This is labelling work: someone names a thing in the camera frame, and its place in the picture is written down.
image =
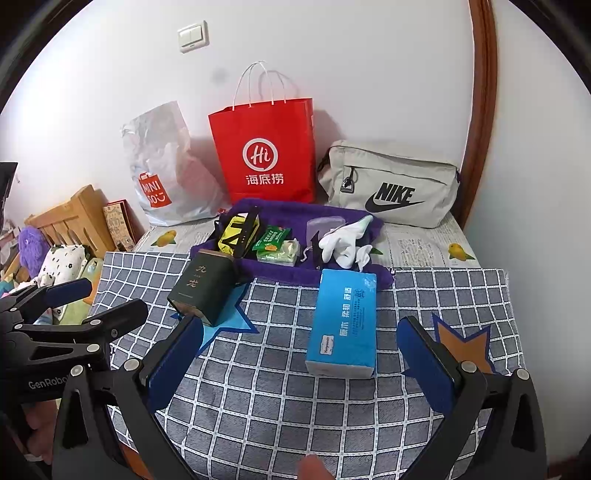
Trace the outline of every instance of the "white cloth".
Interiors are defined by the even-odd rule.
[[[351,268],[355,261],[355,242],[363,236],[373,219],[373,216],[366,215],[358,222],[337,228],[322,237],[318,243],[322,249],[322,261],[328,263],[334,256],[341,268]]]
[[[364,245],[363,247],[359,247],[357,249],[357,254],[355,255],[355,262],[359,267],[359,271],[362,272],[365,265],[369,263],[369,252],[371,252],[372,245]]]

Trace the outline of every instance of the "light switch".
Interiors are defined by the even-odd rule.
[[[181,28],[177,33],[178,47],[183,53],[209,45],[207,24],[204,21]]]
[[[201,32],[201,25],[191,29],[191,42],[203,40],[203,33]]]
[[[178,32],[178,46],[179,47],[186,47],[189,45],[193,40],[191,40],[191,31],[190,30],[183,30]]]

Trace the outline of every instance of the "white wall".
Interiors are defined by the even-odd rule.
[[[591,434],[591,95],[548,37],[493,2],[499,96],[466,236],[508,270],[550,460]]]
[[[210,45],[181,54],[177,29],[206,20]],[[178,100],[198,155],[215,161],[207,114],[266,60],[314,99],[317,150],[396,138],[459,162],[472,95],[465,0],[94,0],[49,43],[0,116],[0,160],[17,161],[15,221],[92,183],[134,198],[121,125]]]

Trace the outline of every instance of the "book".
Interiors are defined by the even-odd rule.
[[[370,378],[376,363],[373,273],[325,268],[306,352],[312,375]]]
[[[200,250],[168,294],[170,304],[182,315],[195,315],[214,326],[236,285],[234,257],[224,252]]]
[[[103,213],[109,228],[113,243],[120,252],[131,252],[136,243],[136,236],[127,211],[127,201],[107,203]]]

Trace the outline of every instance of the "nike logo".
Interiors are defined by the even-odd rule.
[[[388,210],[394,210],[396,208],[407,207],[409,205],[416,205],[417,203],[424,203],[423,202],[406,202],[406,203],[391,203],[390,205],[378,205],[374,202],[373,194],[371,197],[368,198],[368,201],[365,202],[365,209],[369,213],[380,213],[380,212],[387,212]]]
[[[410,197],[413,196],[414,190],[415,189],[411,187],[384,182],[379,190],[369,197],[367,202],[365,202],[365,209],[369,213],[380,213],[397,208],[408,207],[409,205],[416,205],[417,203],[424,203],[424,201],[409,202]],[[383,200],[391,203],[378,205],[375,203],[376,200]]]

